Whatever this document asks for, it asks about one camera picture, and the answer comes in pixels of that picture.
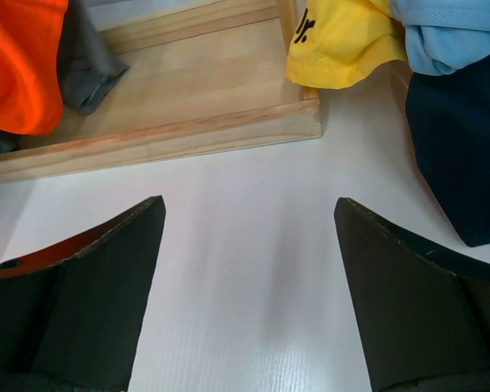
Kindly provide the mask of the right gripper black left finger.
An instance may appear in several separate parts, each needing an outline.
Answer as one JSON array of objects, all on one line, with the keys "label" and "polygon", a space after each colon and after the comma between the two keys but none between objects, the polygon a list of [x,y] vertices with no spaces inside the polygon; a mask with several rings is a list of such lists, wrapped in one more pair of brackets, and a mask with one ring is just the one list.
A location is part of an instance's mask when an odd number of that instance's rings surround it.
[{"label": "right gripper black left finger", "polygon": [[0,391],[125,391],[166,208],[111,220],[0,264]]}]

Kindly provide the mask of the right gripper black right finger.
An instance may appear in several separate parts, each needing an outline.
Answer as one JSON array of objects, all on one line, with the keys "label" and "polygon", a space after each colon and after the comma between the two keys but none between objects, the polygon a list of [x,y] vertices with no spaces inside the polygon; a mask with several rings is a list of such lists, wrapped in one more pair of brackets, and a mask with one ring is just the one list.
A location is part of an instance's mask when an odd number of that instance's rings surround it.
[{"label": "right gripper black right finger", "polygon": [[341,257],[375,391],[490,391],[490,264],[336,202]]}]

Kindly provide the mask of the navy blue shorts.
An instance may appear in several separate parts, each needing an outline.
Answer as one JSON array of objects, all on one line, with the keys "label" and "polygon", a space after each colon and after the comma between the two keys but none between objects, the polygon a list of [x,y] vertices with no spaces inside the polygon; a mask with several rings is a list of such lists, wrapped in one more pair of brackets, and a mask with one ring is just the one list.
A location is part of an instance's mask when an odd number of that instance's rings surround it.
[{"label": "navy blue shorts", "polygon": [[405,104],[416,164],[469,247],[490,244],[490,56],[446,76],[412,75]]}]

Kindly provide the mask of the orange shorts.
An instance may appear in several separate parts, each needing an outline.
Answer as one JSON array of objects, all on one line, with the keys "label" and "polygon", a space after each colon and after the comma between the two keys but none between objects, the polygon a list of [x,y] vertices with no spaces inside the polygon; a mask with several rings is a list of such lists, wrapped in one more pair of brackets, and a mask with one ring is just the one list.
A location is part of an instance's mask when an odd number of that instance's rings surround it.
[{"label": "orange shorts", "polygon": [[0,1],[0,130],[50,134],[64,105],[56,72],[67,1]]}]

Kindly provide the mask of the grey shorts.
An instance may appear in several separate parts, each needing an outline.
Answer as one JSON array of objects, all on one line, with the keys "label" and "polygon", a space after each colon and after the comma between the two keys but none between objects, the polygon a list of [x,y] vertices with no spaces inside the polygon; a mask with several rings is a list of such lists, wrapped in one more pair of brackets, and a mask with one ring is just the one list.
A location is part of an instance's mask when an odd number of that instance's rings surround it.
[{"label": "grey shorts", "polygon": [[[56,72],[64,109],[82,114],[98,109],[129,67],[112,54],[80,1],[67,1]],[[0,130],[0,154],[17,148],[22,136]]]}]

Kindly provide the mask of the light blue shorts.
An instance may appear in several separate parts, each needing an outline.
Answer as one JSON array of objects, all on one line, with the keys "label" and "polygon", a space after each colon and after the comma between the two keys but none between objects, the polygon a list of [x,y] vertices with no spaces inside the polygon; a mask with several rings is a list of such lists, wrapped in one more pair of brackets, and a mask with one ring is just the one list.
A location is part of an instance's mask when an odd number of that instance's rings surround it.
[{"label": "light blue shorts", "polygon": [[490,1],[391,1],[390,11],[417,74],[453,74],[490,55]]}]

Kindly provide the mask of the yellow shorts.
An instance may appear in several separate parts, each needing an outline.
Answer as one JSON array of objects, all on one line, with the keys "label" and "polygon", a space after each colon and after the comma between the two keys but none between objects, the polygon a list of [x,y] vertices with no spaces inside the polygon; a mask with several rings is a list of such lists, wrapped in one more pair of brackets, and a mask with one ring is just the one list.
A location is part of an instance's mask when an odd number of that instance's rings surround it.
[{"label": "yellow shorts", "polygon": [[287,54],[287,77],[303,87],[340,90],[406,59],[404,27],[388,1],[308,1]]}]

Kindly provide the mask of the wooden clothes rack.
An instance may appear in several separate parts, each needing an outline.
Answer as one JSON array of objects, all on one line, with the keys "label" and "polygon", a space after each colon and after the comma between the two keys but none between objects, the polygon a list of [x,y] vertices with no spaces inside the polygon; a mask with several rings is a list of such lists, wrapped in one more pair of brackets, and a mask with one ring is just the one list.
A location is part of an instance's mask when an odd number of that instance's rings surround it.
[{"label": "wooden clothes rack", "polygon": [[0,182],[318,138],[316,90],[286,77],[302,1],[89,1],[129,65],[93,114],[0,155]]}]

